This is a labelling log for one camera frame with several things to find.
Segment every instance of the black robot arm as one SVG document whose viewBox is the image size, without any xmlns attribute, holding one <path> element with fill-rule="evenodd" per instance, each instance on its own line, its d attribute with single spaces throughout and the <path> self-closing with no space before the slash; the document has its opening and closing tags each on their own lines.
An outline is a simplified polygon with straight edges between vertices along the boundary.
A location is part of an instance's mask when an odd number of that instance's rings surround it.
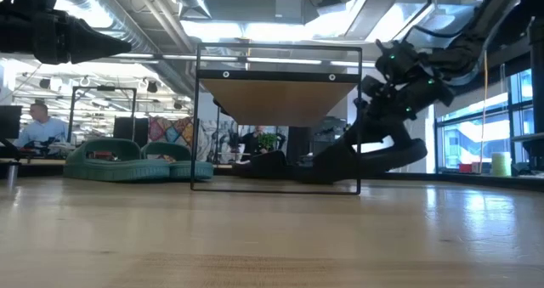
<svg viewBox="0 0 544 288">
<path fill-rule="evenodd" d="M 362 80 L 363 92 L 371 101 L 358 102 L 359 118 L 332 147 L 315 157 L 314 169 L 317 172 L 341 170 L 346 166 L 345 163 L 342 167 L 337 165 L 341 163 L 339 159 L 354 157 L 352 145 L 382 142 L 387 136 L 393 139 L 394 147 L 357 156 L 360 170 L 372 167 L 366 170 L 387 171 L 425 157 L 425 143 L 410 137 L 404 121 L 416 120 L 418 112 L 436 101 L 451 104 L 455 97 L 451 87 L 468 84 L 479 73 L 484 51 L 517 1 L 484 0 L 473 18 L 456 34 L 437 34 L 414 27 L 436 37 L 452 39 L 447 48 L 431 54 L 418 53 L 406 38 L 393 42 L 391 48 L 377 41 L 382 56 L 376 68 L 385 82 L 371 76 Z"/>
</svg>

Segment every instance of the person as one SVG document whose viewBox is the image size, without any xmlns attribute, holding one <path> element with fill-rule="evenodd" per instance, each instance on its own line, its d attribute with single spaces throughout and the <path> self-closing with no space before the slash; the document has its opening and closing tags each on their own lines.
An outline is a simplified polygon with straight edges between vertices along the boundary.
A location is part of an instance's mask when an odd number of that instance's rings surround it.
<svg viewBox="0 0 544 288">
<path fill-rule="evenodd" d="M 244 144 L 244 156 L 242 156 L 241 161 L 249 161 L 252 156 L 268 152 L 266 149 L 259 149 L 258 147 L 258 137 L 262 134 L 264 134 L 264 126 L 255 126 L 253 132 L 241 138 L 240 144 Z"/>
<path fill-rule="evenodd" d="M 31 105 L 30 114 L 34 122 L 23 129 L 15 146 L 25 147 L 30 142 L 47 142 L 51 138 L 54 142 L 65 142 L 68 137 L 68 124 L 60 119 L 52 118 L 48 114 L 45 104 L 35 103 Z"/>
</svg>

